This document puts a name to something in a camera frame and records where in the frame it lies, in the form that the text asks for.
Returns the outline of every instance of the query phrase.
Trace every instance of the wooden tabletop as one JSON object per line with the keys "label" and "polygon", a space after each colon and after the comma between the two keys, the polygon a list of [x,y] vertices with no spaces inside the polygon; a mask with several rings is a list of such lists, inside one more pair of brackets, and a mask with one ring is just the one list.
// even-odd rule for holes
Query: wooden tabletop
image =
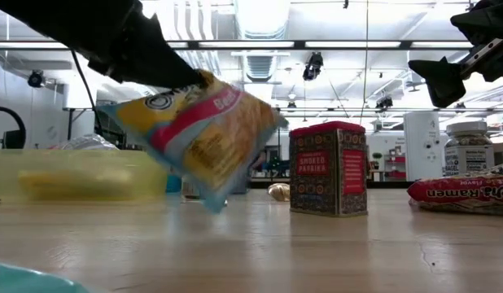
{"label": "wooden tabletop", "polygon": [[0,204],[0,261],[115,292],[503,292],[503,217],[413,212],[372,190],[370,214],[289,212],[261,190],[198,203]]}

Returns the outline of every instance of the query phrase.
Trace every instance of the jar lid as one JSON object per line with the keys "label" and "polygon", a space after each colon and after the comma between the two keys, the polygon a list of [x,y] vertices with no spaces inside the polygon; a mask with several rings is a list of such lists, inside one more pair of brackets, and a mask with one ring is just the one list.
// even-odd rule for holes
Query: jar lid
{"label": "jar lid", "polygon": [[487,132],[487,122],[483,121],[471,121],[471,122],[461,122],[451,125],[447,125],[447,134],[459,133],[459,132]]}

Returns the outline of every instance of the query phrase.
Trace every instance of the plastic jar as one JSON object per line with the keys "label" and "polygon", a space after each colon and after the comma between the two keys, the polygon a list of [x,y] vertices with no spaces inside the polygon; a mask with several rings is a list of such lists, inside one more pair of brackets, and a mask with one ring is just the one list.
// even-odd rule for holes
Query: plastic jar
{"label": "plastic jar", "polygon": [[492,142],[485,136],[487,123],[462,122],[447,126],[445,173],[461,175],[494,167]]}

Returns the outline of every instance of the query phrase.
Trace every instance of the yellow plastic container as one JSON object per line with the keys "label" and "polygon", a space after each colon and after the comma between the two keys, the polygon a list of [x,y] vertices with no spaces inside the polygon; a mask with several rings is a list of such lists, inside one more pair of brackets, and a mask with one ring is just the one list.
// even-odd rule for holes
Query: yellow plastic container
{"label": "yellow plastic container", "polygon": [[162,198],[167,174],[142,151],[0,150],[0,198]]}

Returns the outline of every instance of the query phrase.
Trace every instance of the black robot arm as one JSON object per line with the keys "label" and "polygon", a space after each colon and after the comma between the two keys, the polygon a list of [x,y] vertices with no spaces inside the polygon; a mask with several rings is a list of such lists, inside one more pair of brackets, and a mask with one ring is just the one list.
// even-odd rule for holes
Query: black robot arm
{"label": "black robot arm", "polygon": [[115,81],[165,88],[203,82],[138,0],[0,0],[0,10],[84,55],[90,68]]}
{"label": "black robot arm", "polygon": [[425,78],[432,104],[447,107],[462,98],[463,81],[473,72],[492,82],[503,77],[503,0],[481,0],[469,12],[455,15],[451,23],[474,46],[458,63],[411,60],[409,68]]}

